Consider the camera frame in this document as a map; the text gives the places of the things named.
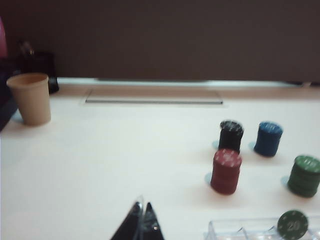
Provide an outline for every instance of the green poker chip stack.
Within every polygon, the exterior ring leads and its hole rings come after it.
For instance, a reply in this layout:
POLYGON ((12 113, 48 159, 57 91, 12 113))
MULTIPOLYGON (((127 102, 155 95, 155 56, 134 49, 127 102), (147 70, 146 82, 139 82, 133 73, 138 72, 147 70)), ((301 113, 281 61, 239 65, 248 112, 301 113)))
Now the green poker chip stack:
POLYGON ((288 188, 295 194, 311 198, 320 183, 320 161, 312 156, 300 155, 294 160, 288 188))

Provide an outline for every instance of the brown paper cup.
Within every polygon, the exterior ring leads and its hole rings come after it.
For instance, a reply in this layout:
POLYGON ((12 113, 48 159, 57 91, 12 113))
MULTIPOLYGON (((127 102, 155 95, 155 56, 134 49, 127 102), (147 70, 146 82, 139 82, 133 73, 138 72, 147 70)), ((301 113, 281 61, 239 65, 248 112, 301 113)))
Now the brown paper cup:
POLYGON ((35 126, 50 121, 48 79, 44 73, 25 73, 6 81, 24 124, 35 126))

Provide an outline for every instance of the clear plastic tray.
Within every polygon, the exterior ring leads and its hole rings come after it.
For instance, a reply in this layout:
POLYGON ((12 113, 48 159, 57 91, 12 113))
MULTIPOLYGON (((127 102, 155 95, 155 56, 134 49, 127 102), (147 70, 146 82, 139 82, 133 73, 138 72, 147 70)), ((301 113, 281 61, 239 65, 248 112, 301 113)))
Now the clear plastic tray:
MULTIPOLYGON (((277 232, 279 218, 212 220, 205 240, 283 240, 277 232)), ((320 240, 320 216, 308 217, 301 240, 320 240)))

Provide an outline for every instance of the red poker chip stack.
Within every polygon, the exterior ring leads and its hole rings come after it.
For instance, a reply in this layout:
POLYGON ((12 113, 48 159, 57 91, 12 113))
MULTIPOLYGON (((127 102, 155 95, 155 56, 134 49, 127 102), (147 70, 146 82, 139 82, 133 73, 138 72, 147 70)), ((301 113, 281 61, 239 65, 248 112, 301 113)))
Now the red poker chip stack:
POLYGON ((211 187, 218 193, 230 195, 237 189, 242 159, 231 149, 220 149, 213 157, 211 187))

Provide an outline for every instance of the pink object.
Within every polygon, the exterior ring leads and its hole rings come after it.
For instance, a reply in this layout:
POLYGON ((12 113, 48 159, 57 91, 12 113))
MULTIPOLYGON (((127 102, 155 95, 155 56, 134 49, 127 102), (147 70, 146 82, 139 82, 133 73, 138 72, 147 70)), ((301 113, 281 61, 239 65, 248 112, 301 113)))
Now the pink object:
POLYGON ((0 58, 8 57, 5 27, 0 17, 0 58))

